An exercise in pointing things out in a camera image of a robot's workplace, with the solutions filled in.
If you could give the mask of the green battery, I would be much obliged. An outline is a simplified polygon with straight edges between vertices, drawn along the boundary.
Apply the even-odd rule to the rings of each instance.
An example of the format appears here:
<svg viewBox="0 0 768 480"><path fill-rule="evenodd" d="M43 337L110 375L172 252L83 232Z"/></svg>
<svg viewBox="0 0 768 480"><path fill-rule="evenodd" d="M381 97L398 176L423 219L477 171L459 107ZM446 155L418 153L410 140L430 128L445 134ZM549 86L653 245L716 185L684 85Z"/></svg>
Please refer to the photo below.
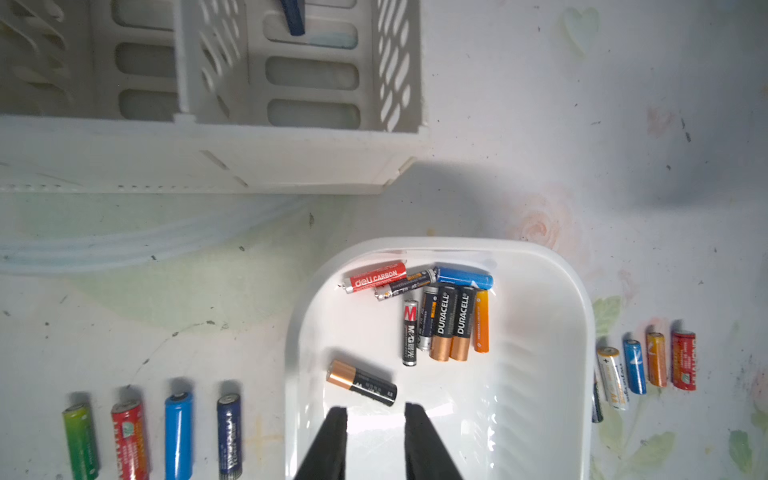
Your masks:
<svg viewBox="0 0 768 480"><path fill-rule="evenodd" d="M72 405L62 416L73 479L97 479L100 466L88 404Z"/></svg>

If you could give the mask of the red yellow label battery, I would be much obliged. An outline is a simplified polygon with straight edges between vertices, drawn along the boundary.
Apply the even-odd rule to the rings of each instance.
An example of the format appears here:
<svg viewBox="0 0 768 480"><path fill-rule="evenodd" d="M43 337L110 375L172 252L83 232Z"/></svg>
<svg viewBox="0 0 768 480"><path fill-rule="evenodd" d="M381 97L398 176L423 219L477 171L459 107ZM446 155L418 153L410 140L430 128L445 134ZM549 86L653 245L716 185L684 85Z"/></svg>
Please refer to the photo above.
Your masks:
<svg viewBox="0 0 768 480"><path fill-rule="evenodd" d="M684 391L696 387L696 335L690 331L673 330L672 334L672 382Z"/></svg>

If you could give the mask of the white Heybright battery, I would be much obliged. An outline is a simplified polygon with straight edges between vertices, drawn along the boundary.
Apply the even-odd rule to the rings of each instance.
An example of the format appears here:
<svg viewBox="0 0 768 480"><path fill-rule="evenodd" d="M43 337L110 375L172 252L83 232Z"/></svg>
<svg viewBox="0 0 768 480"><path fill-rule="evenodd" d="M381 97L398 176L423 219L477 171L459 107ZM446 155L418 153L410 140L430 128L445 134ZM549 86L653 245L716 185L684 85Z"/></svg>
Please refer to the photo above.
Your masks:
<svg viewBox="0 0 768 480"><path fill-rule="evenodd" d="M597 362L600 370L606 400L616 410L627 411L629 398L623 366L618 349L604 346L597 349Z"/></svg>

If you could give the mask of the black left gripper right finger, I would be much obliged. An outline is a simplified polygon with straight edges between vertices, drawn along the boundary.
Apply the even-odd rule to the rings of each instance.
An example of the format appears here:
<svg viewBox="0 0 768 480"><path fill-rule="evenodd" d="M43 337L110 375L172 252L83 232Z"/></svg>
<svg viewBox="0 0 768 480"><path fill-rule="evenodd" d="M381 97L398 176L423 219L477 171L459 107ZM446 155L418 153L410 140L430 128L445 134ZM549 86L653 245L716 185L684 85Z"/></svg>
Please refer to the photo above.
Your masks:
<svg viewBox="0 0 768 480"><path fill-rule="evenodd" d="M455 463L424 408L405 405L405 465L408 480L461 480Z"/></svg>

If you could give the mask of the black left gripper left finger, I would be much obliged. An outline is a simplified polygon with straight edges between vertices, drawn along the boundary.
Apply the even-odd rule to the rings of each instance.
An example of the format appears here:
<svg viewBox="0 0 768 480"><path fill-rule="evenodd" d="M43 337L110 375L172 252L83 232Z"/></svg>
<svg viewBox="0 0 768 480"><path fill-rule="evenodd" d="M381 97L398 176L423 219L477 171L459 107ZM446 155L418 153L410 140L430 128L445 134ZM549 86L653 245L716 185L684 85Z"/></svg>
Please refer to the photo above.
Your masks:
<svg viewBox="0 0 768 480"><path fill-rule="evenodd" d="M346 477L347 409L327 413L294 480L344 480Z"/></svg>

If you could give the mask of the dark blue battery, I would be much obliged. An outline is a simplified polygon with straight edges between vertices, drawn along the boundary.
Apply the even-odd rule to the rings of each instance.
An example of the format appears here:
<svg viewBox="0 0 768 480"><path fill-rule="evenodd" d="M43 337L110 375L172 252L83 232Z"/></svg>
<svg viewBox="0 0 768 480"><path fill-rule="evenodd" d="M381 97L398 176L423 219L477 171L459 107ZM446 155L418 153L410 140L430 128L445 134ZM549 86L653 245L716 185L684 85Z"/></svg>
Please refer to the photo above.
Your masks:
<svg viewBox="0 0 768 480"><path fill-rule="evenodd" d="M241 397L226 394L217 401L219 478L239 479L243 472Z"/></svg>

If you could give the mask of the red Chinese label battery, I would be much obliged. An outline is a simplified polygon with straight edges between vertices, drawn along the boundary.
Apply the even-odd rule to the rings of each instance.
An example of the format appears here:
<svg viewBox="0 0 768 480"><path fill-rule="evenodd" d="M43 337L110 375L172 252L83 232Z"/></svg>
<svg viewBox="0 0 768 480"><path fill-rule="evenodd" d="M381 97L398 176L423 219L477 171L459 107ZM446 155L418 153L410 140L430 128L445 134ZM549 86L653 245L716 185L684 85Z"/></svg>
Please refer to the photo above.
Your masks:
<svg viewBox="0 0 768 480"><path fill-rule="evenodd" d="M121 480L149 479L150 466L143 413L140 400L117 403L111 410L117 472Z"/></svg>

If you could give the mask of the light blue battery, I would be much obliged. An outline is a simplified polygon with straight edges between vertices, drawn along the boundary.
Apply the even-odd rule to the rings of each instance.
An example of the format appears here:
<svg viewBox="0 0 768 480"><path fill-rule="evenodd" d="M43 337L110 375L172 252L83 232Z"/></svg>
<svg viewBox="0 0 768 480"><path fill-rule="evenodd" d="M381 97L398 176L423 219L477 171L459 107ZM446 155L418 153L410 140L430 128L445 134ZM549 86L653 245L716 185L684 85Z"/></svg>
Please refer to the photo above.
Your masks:
<svg viewBox="0 0 768 480"><path fill-rule="evenodd" d="M165 401L165 478L189 480L193 474L194 401L190 392Z"/></svg>

